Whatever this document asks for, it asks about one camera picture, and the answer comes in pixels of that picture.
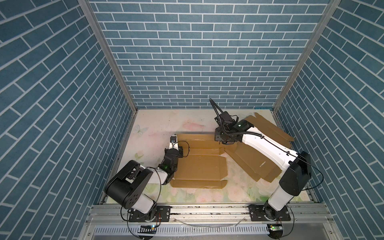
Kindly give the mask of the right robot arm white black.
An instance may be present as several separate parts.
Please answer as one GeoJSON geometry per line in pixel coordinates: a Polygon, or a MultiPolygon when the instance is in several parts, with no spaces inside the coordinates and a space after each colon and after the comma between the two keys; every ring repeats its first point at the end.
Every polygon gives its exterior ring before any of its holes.
{"type": "Polygon", "coordinates": [[[261,212],[274,221],[287,210],[287,203],[304,190],[312,176],[311,157],[291,149],[294,139],[258,113],[243,120],[217,110],[215,141],[255,181],[272,182],[281,176],[277,188],[261,212]]]}

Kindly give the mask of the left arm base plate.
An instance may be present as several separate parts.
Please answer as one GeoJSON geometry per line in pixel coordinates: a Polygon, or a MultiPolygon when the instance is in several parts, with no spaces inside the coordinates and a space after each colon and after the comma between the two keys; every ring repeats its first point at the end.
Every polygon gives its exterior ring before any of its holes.
{"type": "Polygon", "coordinates": [[[132,222],[132,223],[155,222],[157,217],[160,218],[158,222],[169,222],[170,215],[171,215],[171,206],[155,206],[147,214],[144,214],[138,210],[131,209],[129,222],[132,222]]]}

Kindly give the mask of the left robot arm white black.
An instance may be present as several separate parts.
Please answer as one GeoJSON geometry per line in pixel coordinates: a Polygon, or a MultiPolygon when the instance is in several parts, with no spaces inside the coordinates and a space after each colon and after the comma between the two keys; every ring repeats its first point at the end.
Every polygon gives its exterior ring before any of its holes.
{"type": "Polygon", "coordinates": [[[133,209],[141,214],[151,214],[157,201],[143,192],[150,183],[167,185],[174,177],[180,158],[183,158],[183,147],[178,145],[165,149],[163,161],[156,168],[144,167],[138,162],[129,161],[106,184],[104,192],[124,209],[133,209]]]}

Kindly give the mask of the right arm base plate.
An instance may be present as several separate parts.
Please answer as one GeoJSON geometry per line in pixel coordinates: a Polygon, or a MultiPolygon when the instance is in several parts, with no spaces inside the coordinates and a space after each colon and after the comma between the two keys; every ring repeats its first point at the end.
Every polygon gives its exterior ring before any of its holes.
{"type": "Polygon", "coordinates": [[[289,222],[291,221],[290,213],[288,207],[284,206],[280,211],[276,211],[268,203],[265,205],[248,205],[250,218],[252,222],[262,222],[262,221],[282,221],[289,222]]]}

